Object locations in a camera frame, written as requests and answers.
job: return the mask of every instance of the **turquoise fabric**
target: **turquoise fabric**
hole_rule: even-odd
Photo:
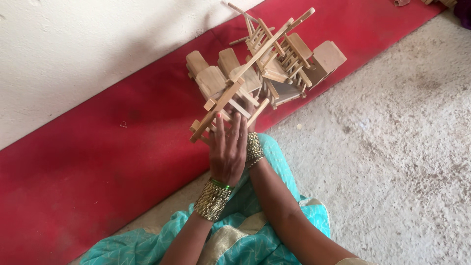
[[[330,237],[327,210],[324,205],[303,206],[309,199],[300,195],[291,170],[277,142],[266,134],[259,134],[263,151],[275,172],[281,177],[294,198],[300,203],[309,221]],[[247,171],[235,187],[221,217],[214,223],[211,235],[224,225],[239,227],[249,216],[261,211]],[[193,212],[193,203],[188,211],[174,213],[160,234],[136,229],[121,235],[105,238],[95,244],[82,258],[81,265],[150,265],[158,264],[172,240]],[[269,223],[253,235],[244,236],[219,258],[222,264],[300,264],[296,257],[281,243]]]

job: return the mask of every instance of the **green bangle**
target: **green bangle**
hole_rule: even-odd
[[[220,188],[226,189],[226,190],[233,190],[233,189],[234,189],[234,187],[231,187],[231,186],[229,186],[229,185],[225,185],[224,183],[219,182],[219,181],[217,181],[217,180],[215,180],[215,179],[213,179],[213,178],[211,178],[211,182],[212,182],[214,185],[216,185],[216,186],[218,186],[218,187],[220,187]]]

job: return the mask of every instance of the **woman's left hand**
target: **woman's left hand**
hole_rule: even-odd
[[[211,177],[231,187],[242,176],[247,157],[247,118],[241,116],[234,115],[227,139],[221,113],[216,114],[216,133],[210,131]]]

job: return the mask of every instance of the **turquoise sari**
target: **turquoise sari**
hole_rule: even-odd
[[[268,162],[298,201],[307,219],[330,237],[327,210],[318,200],[299,194],[288,164],[277,142],[259,134]],[[159,234],[135,229],[105,238],[82,258],[81,265],[151,265],[159,264],[165,251],[193,212],[174,213]],[[198,264],[300,264],[283,245],[267,221],[258,203],[247,170],[231,194],[221,219],[211,228]]]

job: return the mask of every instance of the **white wall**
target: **white wall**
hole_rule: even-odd
[[[226,3],[1,0],[0,149],[235,17]]]

